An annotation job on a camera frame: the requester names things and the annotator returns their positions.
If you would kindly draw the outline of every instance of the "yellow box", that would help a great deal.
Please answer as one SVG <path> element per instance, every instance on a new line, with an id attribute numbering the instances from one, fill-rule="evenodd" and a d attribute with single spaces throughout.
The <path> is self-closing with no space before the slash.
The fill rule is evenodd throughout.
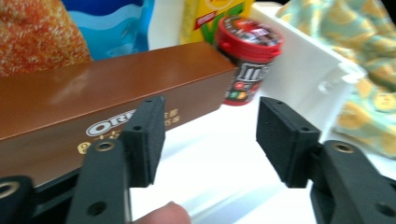
<path id="1" fill-rule="evenodd" d="M 185 0 L 180 44 L 213 44 L 219 20 L 228 15 L 247 17 L 254 0 Z"/>

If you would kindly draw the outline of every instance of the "m&m's container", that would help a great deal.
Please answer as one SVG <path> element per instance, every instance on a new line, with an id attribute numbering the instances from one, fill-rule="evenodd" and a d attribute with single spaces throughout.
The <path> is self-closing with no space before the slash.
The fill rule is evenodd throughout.
<path id="1" fill-rule="evenodd" d="M 216 48 L 238 69 L 226 92 L 224 104 L 245 105 L 251 101 L 281 53 L 283 39 L 266 24 L 239 16 L 224 17 L 216 32 Z"/>

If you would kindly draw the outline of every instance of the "snack bag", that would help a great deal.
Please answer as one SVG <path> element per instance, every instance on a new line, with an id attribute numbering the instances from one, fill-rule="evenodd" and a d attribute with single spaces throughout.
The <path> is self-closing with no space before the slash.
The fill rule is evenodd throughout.
<path id="1" fill-rule="evenodd" d="M 0 0 L 0 77 L 149 49 L 154 0 Z"/>
<path id="2" fill-rule="evenodd" d="M 180 44 L 213 44 L 219 21 L 225 16 L 247 17 L 254 0 L 185 0 Z"/>

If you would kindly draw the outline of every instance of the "green patterned cloth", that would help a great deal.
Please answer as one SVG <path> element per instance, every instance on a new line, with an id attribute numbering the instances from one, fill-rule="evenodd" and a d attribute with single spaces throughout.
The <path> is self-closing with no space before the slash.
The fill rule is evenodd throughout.
<path id="1" fill-rule="evenodd" d="M 396 31 L 382 2 L 290 0 L 276 15 L 367 70 L 335 130 L 396 158 Z"/>

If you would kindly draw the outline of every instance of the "brown box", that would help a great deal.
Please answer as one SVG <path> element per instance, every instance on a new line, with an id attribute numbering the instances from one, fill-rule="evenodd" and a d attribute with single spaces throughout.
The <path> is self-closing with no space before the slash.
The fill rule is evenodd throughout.
<path id="1" fill-rule="evenodd" d="M 137 106 L 165 97 L 167 130 L 219 108 L 234 66 L 206 43 L 0 78 L 0 176 L 36 185 L 78 168 Z"/>

